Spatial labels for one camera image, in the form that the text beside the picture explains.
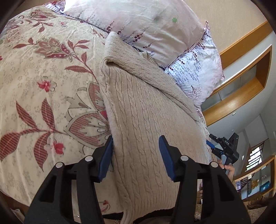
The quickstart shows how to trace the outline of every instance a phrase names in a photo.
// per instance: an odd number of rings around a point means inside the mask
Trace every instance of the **cable knit pattern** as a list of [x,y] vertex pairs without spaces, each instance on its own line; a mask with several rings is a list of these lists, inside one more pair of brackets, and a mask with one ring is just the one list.
[[114,139],[113,165],[124,209],[122,224],[175,205],[178,184],[167,176],[158,147],[169,144],[209,163],[192,101],[152,59],[111,32],[105,42],[100,88]]

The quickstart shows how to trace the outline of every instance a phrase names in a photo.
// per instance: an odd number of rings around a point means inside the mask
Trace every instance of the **floral bedspread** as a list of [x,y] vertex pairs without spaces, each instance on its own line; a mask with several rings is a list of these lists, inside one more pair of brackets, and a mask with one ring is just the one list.
[[[107,33],[43,6],[0,34],[0,190],[30,205],[55,163],[76,163],[110,135],[98,67]],[[102,213],[122,212],[112,165]],[[77,208],[76,192],[73,207]]]

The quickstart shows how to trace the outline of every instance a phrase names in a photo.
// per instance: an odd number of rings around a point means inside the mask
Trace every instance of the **silver screw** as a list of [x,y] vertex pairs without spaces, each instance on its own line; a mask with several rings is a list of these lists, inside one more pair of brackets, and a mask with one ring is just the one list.
[[188,156],[181,156],[180,159],[182,161],[188,161],[189,157]]
[[90,162],[92,160],[93,160],[93,156],[87,156],[87,157],[85,157],[85,161],[86,162]]
[[55,166],[56,166],[56,168],[61,168],[63,166],[63,163],[62,162],[58,162]]
[[214,167],[214,168],[217,168],[219,165],[216,162],[211,162],[211,166]]

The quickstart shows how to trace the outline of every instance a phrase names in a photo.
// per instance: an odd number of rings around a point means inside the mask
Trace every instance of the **white pillow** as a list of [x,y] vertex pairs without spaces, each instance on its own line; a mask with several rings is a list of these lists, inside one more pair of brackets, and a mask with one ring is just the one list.
[[198,108],[212,94],[215,85],[220,80],[224,81],[221,58],[212,40],[208,22],[194,49],[182,54],[165,72],[174,78]]
[[204,32],[183,0],[66,0],[62,13],[116,32],[163,68],[192,49]]

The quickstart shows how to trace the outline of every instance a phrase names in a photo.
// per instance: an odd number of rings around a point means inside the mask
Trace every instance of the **blue gripper pad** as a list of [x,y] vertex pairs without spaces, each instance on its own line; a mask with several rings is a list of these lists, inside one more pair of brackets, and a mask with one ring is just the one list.
[[102,159],[99,163],[98,178],[99,178],[100,181],[102,181],[102,179],[106,177],[106,173],[107,173],[109,165],[111,163],[112,152],[113,152],[113,138],[112,138],[112,136],[109,136],[109,138],[107,139],[106,144],[107,144],[106,150],[105,150],[105,152],[102,156]]
[[206,144],[209,145],[211,147],[211,149],[215,149],[216,147],[211,143],[209,142],[208,140],[206,140]]
[[170,146],[165,138],[165,136],[160,136],[159,138],[159,150],[167,171],[168,176],[172,181],[176,179],[175,174],[175,163],[181,157],[181,153],[177,147]]

